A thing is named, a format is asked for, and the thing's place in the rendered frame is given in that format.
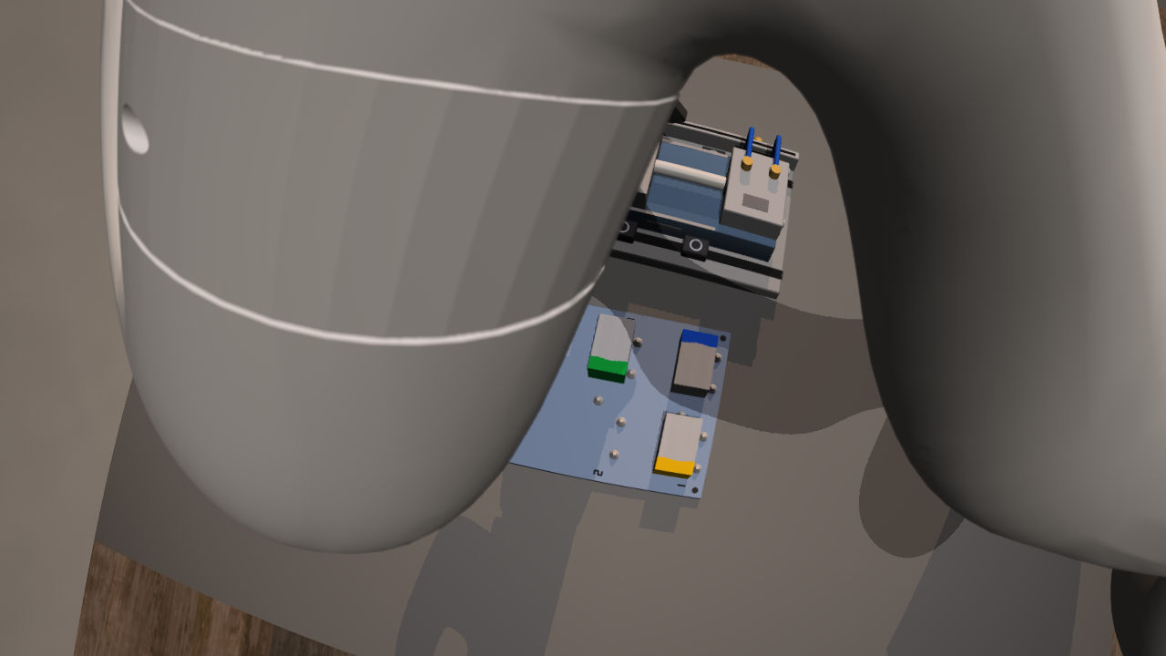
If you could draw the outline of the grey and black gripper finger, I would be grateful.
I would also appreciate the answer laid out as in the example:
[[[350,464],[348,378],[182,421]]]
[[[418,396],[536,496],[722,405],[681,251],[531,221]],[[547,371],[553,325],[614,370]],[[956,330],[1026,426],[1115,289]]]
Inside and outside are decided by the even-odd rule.
[[[676,107],[673,110],[673,115],[668,124],[686,124],[686,117],[688,111],[682,106],[681,101],[676,101]]]

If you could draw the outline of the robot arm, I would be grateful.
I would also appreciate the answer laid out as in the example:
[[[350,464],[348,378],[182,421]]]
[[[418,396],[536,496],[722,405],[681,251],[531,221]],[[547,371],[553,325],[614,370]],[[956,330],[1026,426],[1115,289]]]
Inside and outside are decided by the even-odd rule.
[[[1157,0],[101,0],[108,264],[180,470],[316,552],[458,519],[681,89],[733,54],[833,150],[909,464],[988,532],[1114,569],[1121,653],[1166,656]]]

